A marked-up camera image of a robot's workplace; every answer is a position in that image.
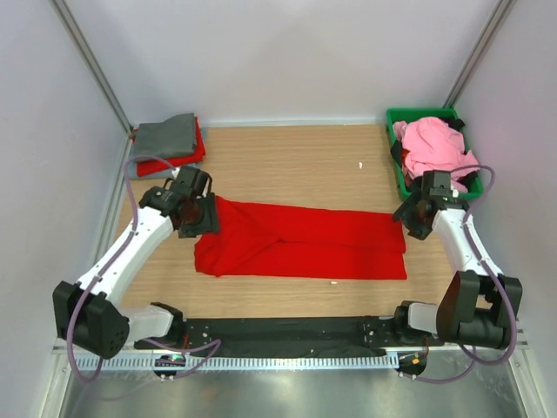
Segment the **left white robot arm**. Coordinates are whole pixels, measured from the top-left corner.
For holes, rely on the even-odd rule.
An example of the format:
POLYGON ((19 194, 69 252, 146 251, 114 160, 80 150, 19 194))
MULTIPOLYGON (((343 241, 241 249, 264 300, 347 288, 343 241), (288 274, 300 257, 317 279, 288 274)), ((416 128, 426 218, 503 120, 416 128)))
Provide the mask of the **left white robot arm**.
POLYGON ((121 302, 141 267, 172 234, 183 239, 218 231, 211 186, 207 172, 183 166, 132 200, 131 222, 104 256, 75 283, 62 281, 55 288, 58 337, 105 360, 127 344, 180 346, 185 338, 180 310, 161 302, 123 310, 121 302))

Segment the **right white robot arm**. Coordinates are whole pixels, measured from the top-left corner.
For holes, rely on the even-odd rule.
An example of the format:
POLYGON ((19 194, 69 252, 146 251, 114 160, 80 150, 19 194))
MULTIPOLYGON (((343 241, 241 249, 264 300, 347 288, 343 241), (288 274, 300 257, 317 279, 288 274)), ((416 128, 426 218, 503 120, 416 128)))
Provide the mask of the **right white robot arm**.
POLYGON ((420 189, 401 204, 393 219, 415 239, 435 233, 453 269, 439 304, 405 300, 396 308, 395 340, 411 345, 429 334, 462 346, 509 349, 517 338, 523 287, 491 260, 468 201, 451 187, 450 172, 425 172, 420 189))

